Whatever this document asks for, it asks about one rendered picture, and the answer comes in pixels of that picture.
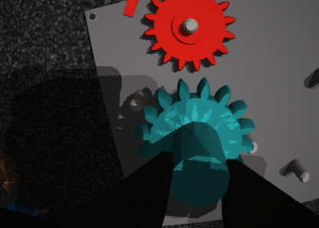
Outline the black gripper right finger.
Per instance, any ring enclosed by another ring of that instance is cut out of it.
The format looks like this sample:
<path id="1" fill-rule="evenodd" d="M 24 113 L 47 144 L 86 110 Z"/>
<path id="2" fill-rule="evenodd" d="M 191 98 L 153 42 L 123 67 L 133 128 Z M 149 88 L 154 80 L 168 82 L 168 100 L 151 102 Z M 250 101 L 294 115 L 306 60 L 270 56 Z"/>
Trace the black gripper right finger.
<path id="1" fill-rule="evenodd" d="M 230 180 L 222 197 L 224 228 L 319 228 L 319 215 L 239 160 L 226 160 Z"/>

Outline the teal gear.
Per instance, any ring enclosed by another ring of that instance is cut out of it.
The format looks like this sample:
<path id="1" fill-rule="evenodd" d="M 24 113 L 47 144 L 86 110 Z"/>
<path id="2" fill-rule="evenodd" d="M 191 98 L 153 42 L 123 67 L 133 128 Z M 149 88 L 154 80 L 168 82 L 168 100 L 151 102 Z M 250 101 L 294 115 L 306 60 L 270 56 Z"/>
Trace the teal gear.
<path id="1" fill-rule="evenodd" d="M 171 192 L 188 207 L 218 203 L 229 185 L 227 158 L 243 163 L 239 152 L 254 149 L 251 140 L 243 136 L 255 129 L 251 118 L 241 117 L 248 107 L 245 100 L 227 106 L 231 96 L 227 84 L 215 96 L 209 94 L 205 77 L 197 84 L 197 93 L 190 93 L 186 81 L 179 78 L 178 97 L 157 90 L 160 110 L 143 106 L 141 114 L 150 124 L 141 124 L 134 132 L 147 140 L 139 146 L 138 157 L 174 152 Z"/>

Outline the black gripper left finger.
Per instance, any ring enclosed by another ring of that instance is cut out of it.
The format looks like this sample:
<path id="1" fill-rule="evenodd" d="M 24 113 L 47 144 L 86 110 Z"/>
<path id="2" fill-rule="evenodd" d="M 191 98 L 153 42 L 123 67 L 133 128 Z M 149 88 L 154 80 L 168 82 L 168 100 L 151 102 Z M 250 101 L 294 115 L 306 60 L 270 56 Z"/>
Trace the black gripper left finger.
<path id="1" fill-rule="evenodd" d="M 0 207 L 0 228 L 162 228 L 174 152 L 162 151 L 122 182 L 59 216 L 39 218 Z"/>

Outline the dark blue gear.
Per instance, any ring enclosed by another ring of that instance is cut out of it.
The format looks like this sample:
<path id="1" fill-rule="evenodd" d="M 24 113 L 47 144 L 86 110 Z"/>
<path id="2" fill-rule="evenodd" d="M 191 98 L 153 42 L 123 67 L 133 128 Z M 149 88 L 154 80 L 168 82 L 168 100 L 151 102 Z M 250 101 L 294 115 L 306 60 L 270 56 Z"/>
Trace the dark blue gear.
<path id="1" fill-rule="evenodd" d="M 22 207 L 22 205 L 19 203 L 18 206 L 16 206 L 15 204 L 10 204 L 10 206 L 6 207 L 7 210 L 14 210 L 15 212 L 21 212 L 21 213 L 27 213 L 30 216 L 38 216 L 39 212 L 37 210 L 35 210 L 34 212 L 31 211 L 30 207 L 27 206 Z"/>

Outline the red gear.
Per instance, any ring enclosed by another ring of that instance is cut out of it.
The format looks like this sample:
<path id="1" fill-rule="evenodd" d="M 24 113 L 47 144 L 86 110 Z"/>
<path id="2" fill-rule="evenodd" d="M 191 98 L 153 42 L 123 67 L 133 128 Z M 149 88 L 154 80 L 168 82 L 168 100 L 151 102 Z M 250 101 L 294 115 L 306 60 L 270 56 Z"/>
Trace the red gear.
<path id="1" fill-rule="evenodd" d="M 148 28 L 143 34 L 147 37 L 156 37 L 151 51 L 163 48 L 166 51 L 163 63 L 177 58 L 178 69 L 184 69 L 187 61 L 196 71 L 200 68 L 200 59 L 215 65 L 215 51 L 227 54 L 227 48 L 222 45 L 223 38 L 233 40 L 235 35 L 226 31 L 226 25 L 232 25 L 236 20 L 224 16 L 230 2 L 215 3 L 214 0 L 151 0 L 157 13 L 149 13 L 144 17 L 149 22 L 154 22 L 154 28 Z M 194 34 L 187 34 L 182 28 L 187 18 L 197 21 L 199 27 Z"/>

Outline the red curved arrow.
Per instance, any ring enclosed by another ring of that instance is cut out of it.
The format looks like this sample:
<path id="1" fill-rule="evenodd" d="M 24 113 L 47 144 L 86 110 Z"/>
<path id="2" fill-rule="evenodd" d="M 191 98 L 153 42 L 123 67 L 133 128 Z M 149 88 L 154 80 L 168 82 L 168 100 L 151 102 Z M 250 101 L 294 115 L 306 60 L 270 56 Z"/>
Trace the red curved arrow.
<path id="1" fill-rule="evenodd" d="M 138 2 L 138 0 L 128 0 L 126 3 L 125 11 L 123 11 L 123 13 L 125 15 L 133 17 L 137 2 Z"/>

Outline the dark brown gear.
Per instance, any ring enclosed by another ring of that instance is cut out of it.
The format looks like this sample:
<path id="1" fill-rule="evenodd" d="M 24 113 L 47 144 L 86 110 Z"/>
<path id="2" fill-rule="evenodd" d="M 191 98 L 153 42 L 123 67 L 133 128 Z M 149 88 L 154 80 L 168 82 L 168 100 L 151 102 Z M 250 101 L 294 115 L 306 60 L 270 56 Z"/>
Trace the dark brown gear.
<path id="1" fill-rule="evenodd" d="M 19 185 L 18 178 L 21 178 L 21 174 L 15 172 L 18 165 L 10 164 L 9 161 L 10 155 L 3 157 L 3 152 L 0 149 L 0 191 L 5 188 L 9 192 Z"/>

